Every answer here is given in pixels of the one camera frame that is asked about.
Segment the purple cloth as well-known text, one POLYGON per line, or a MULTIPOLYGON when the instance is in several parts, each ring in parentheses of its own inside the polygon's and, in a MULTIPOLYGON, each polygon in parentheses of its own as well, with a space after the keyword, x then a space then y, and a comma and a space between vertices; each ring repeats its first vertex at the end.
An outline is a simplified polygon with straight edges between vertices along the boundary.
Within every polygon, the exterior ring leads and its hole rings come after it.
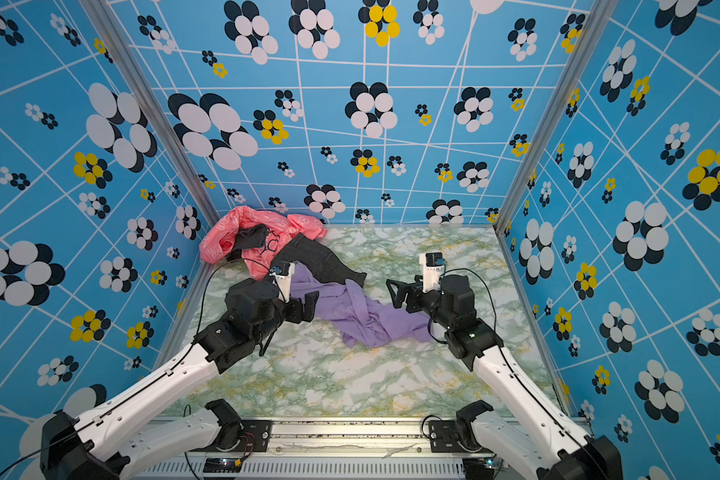
POLYGON ((378 348, 404 338, 419 342, 432 340, 426 314, 408 313, 392 304, 373 300, 353 280, 345 284, 320 283, 306 266, 297 263, 291 280, 291 297, 304 300, 313 292, 319 294, 315 317, 330 322, 349 348, 358 343, 378 348))

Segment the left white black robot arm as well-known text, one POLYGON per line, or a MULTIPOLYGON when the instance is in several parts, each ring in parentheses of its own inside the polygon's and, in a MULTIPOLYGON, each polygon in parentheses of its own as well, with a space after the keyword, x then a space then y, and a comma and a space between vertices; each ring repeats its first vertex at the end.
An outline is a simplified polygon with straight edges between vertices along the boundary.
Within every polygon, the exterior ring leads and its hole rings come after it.
POLYGON ((246 279, 227 292, 226 311, 201 329, 175 357, 113 399, 77 415, 55 414, 42 428, 39 469, 46 479, 131 479, 195 449, 255 447, 242 419, 225 400, 170 423, 147 425, 194 388, 236 363, 264 354, 279 327, 310 322, 319 295, 292 298, 273 281, 246 279))

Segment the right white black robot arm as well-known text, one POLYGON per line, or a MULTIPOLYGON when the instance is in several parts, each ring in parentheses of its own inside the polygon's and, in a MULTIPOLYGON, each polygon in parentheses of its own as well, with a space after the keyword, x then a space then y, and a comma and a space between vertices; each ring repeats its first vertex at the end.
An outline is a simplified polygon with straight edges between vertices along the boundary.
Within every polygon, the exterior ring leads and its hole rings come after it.
POLYGON ((479 317, 469 279, 445 275, 411 283, 387 280, 392 304, 423 312, 444 329, 453 356, 486 383, 511 411, 509 424, 484 401, 457 413, 462 444, 487 449, 525 479, 621 479, 618 448, 594 437, 558 408, 524 372, 494 328, 479 317))

